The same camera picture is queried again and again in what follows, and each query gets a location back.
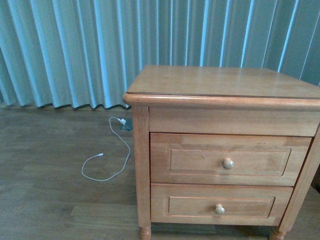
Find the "hardwood floor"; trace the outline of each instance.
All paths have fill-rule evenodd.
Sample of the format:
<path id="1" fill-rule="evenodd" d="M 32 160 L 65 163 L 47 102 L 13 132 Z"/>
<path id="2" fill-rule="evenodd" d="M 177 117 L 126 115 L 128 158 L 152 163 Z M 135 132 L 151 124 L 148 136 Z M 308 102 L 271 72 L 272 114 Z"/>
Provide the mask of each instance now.
<path id="1" fill-rule="evenodd" d="M 133 154 L 124 171 L 124 144 L 109 117 L 121 107 L 79 110 L 0 107 L 0 240 L 138 240 Z M 132 132 L 119 131 L 132 147 Z M 153 240 L 266 240 L 270 227 L 160 224 Z M 320 194 L 310 188 L 286 240 L 320 239 Z"/>

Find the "white cable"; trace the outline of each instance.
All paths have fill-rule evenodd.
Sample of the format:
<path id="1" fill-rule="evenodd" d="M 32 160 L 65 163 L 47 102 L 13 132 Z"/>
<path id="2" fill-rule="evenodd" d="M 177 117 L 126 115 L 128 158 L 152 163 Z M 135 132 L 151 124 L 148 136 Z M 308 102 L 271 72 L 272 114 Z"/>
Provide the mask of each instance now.
<path id="1" fill-rule="evenodd" d="M 129 147 L 128 144 L 113 130 L 113 128 L 112 128 L 112 126 L 111 126 L 111 119 L 117 119 L 117 120 L 118 120 L 120 123 L 122 123 L 122 124 L 126 123 L 126 121 L 125 121 L 124 119 L 119 119 L 119 118 L 116 118 L 116 117 L 112 116 L 112 117 L 109 118 L 109 126 L 110 126 L 111 131 L 112 131 L 115 135 L 117 135 L 122 142 L 124 142 L 124 144 L 126 145 L 126 147 L 127 147 L 128 150 L 129 150 L 129 153 L 128 153 L 128 155 L 126 156 L 126 159 L 125 159 L 125 162 L 124 162 L 124 165 L 123 165 L 122 169 L 121 169 L 120 171 L 118 171 L 117 173 L 115 173 L 114 175 L 112 175 L 111 177 L 107 178 L 107 179 L 95 179 L 95 178 L 89 177 L 89 176 L 87 176 L 87 175 L 84 174 L 84 168 L 85 168 L 86 163 L 87 163 L 89 160 L 91 160 L 91 159 L 93 159 L 93 158 L 96 158 L 96 157 L 103 156 L 104 154 L 103 154 L 103 153 L 100 153 L 100 154 L 97 154 L 97 155 L 95 155 L 95 156 L 89 157 L 87 160 L 85 160 L 85 162 L 84 162 L 83 165 L 82 165 L 82 169 L 81 169 L 82 175 L 83 175 L 84 177 L 86 177 L 87 179 L 90 179 L 90 180 L 93 180 L 93 181 L 97 181 L 97 182 L 105 182 L 105 181 L 108 181 L 108 180 L 112 179 L 113 177 L 117 176 L 118 174 L 120 174 L 120 173 L 125 169 L 125 167 L 126 167 L 126 165 L 127 165 L 129 156 L 130 156 L 130 154 L 131 154 L 130 147 Z"/>

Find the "nightstand top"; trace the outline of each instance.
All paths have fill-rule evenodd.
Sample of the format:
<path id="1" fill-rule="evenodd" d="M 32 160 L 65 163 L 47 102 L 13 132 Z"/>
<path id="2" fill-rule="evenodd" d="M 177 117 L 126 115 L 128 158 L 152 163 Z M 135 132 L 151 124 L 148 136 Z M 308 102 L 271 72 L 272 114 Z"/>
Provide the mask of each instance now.
<path id="1" fill-rule="evenodd" d="M 320 99 L 320 88 L 265 68 L 145 66 L 128 94 Z"/>

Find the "curtain fold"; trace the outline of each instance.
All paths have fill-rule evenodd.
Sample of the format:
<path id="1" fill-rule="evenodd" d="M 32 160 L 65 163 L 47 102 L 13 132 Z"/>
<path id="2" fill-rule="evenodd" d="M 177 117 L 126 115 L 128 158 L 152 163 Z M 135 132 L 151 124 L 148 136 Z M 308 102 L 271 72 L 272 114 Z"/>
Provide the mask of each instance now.
<path id="1" fill-rule="evenodd" d="M 2 0 L 0 103 L 125 104 L 145 65 L 269 68 L 320 84 L 320 1 Z"/>

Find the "turned wooden leg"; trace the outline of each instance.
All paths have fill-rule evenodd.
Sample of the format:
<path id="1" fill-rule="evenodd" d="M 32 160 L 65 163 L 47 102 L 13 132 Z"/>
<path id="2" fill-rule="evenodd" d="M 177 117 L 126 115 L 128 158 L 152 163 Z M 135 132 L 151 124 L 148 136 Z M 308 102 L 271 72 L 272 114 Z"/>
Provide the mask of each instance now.
<path id="1" fill-rule="evenodd" d="M 150 240 L 150 238 L 151 238 L 151 228 L 140 227 L 140 240 Z"/>
<path id="2" fill-rule="evenodd" d="M 279 231 L 278 227 L 275 227 L 269 237 L 269 240 L 284 240 L 286 231 Z"/>

